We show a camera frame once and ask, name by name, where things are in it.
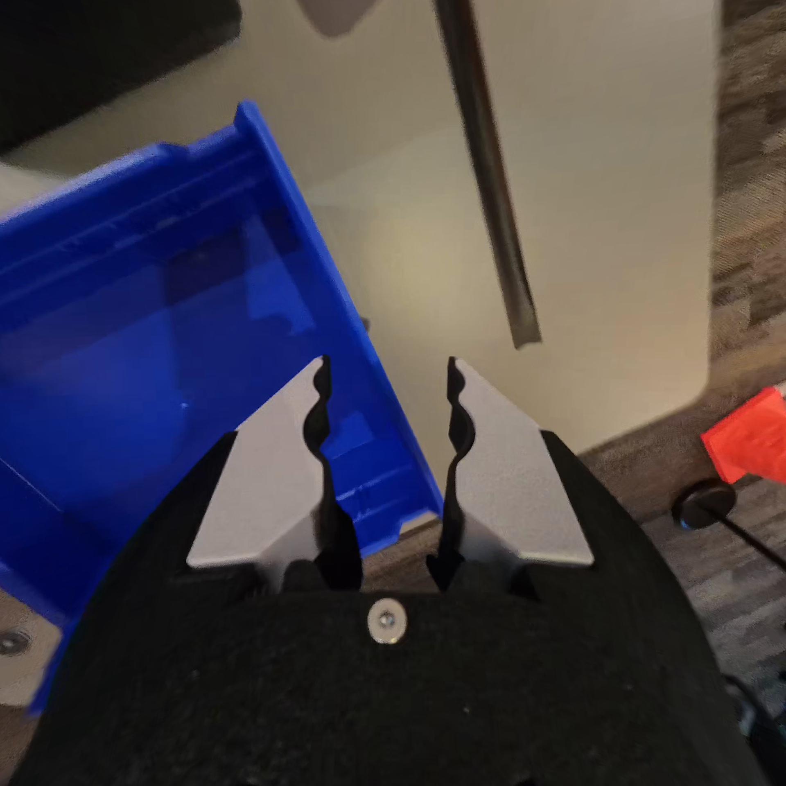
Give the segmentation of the blue plastic bin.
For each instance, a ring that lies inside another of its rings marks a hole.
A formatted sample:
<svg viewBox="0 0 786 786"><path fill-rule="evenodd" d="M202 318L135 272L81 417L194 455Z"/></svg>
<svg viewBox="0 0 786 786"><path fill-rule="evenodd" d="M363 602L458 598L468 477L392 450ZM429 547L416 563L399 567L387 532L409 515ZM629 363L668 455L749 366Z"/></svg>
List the blue plastic bin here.
<svg viewBox="0 0 786 786"><path fill-rule="evenodd" d="M2 588L63 634L143 525L186 558L236 429L329 357L322 445L360 555L443 497L270 128L253 102L2 217Z"/></svg>

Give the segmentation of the black drawer cabinet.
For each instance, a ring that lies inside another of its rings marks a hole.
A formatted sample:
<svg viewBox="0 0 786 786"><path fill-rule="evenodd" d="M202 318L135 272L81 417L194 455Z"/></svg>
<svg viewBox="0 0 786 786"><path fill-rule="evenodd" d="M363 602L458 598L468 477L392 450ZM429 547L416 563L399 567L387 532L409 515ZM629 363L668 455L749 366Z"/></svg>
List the black drawer cabinet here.
<svg viewBox="0 0 786 786"><path fill-rule="evenodd" d="M1 153L210 54L237 1L2 1Z"/></svg>

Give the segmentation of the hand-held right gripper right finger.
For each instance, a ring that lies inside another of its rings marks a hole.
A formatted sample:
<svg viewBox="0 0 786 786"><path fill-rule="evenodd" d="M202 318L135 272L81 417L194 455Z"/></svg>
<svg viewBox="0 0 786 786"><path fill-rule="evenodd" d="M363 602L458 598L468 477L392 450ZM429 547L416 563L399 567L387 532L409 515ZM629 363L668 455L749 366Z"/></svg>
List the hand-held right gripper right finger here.
<svg viewBox="0 0 786 786"><path fill-rule="evenodd" d="M447 364L447 469L441 535L427 568L440 591L479 563L510 586L526 566L595 559L541 428L457 357Z"/></svg>

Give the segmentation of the red plastic object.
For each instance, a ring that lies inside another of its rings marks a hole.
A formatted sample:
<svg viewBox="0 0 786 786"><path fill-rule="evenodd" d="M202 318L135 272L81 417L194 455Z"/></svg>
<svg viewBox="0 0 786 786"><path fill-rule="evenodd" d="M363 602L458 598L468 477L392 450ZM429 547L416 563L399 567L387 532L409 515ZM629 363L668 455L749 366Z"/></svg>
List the red plastic object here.
<svg viewBox="0 0 786 786"><path fill-rule="evenodd" d="M768 386L701 434L719 478L733 484L746 475L785 484L785 403Z"/></svg>

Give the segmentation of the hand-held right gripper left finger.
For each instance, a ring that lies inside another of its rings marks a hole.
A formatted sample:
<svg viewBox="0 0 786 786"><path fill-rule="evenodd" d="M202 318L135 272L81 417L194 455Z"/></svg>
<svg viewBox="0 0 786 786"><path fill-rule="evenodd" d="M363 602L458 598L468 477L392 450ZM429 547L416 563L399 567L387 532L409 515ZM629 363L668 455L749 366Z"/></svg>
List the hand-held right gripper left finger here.
<svg viewBox="0 0 786 786"><path fill-rule="evenodd" d="M329 357L313 359L236 429L186 564L250 566L279 593L309 562L332 590L362 585L359 541L322 452L330 432Z"/></svg>

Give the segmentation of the dark narrow bar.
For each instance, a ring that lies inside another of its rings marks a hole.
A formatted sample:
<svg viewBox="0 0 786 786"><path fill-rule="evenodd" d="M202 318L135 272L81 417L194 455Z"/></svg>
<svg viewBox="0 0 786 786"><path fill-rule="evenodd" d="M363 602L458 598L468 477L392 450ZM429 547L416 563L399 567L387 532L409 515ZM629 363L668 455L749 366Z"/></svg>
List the dark narrow bar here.
<svg viewBox="0 0 786 786"><path fill-rule="evenodd" d="M461 113L508 328L518 350L540 343L542 334L526 275L476 15L470 1L435 1L433 5Z"/></svg>

